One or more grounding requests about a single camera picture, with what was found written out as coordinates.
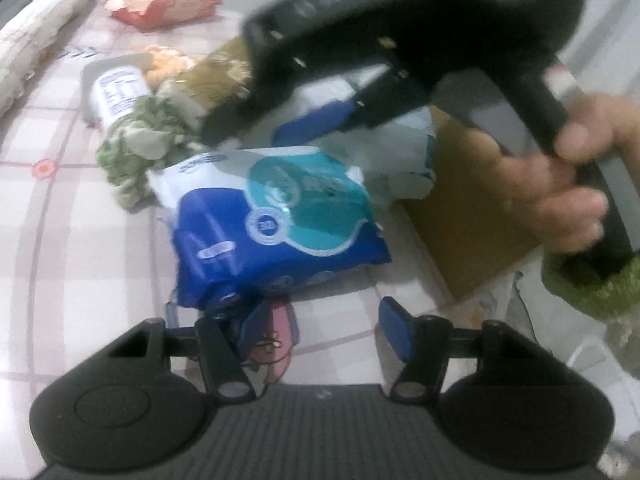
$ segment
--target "hand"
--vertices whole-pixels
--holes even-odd
[[[462,150],[474,174],[509,213],[552,251],[576,253],[602,237],[602,192],[575,185],[575,166],[617,148],[640,189],[640,109],[626,98],[586,95],[570,107],[555,148],[558,157],[505,156],[487,134],[469,130]]]

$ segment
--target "green fabric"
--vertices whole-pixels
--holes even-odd
[[[583,260],[546,254],[542,282],[549,292],[587,316],[612,319],[640,304],[640,256],[602,280]]]
[[[95,158],[115,186],[118,204],[128,209],[151,195],[146,170],[162,170],[206,151],[169,103],[144,96],[112,125]]]

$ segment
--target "plastic bag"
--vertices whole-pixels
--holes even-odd
[[[146,84],[154,92],[170,77],[193,68],[196,62],[183,51],[170,46],[149,45],[145,48],[153,56],[154,67],[145,72]]]
[[[236,36],[193,68],[182,72],[177,80],[162,83],[158,95],[175,106],[187,124],[199,131],[210,111],[238,92],[251,78],[249,54]]]
[[[255,298],[390,261],[362,172],[316,147],[206,153],[148,180],[168,210],[181,306],[231,316]]]
[[[104,8],[139,30],[208,18],[222,0],[109,0]]]
[[[340,104],[349,103],[354,88],[366,84],[380,71],[380,68],[369,68],[296,89],[286,104],[241,137],[242,145],[248,148],[273,146],[285,128],[297,130],[302,137],[308,137],[305,130],[314,129],[313,121],[332,123],[330,115],[345,113]],[[308,138],[300,139],[300,144],[305,142]],[[311,143],[347,165],[362,168],[365,186],[376,206],[386,208],[394,200],[424,198],[435,182],[435,128],[427,107],[374,129],[358,128],[347,133],[332,133]]]

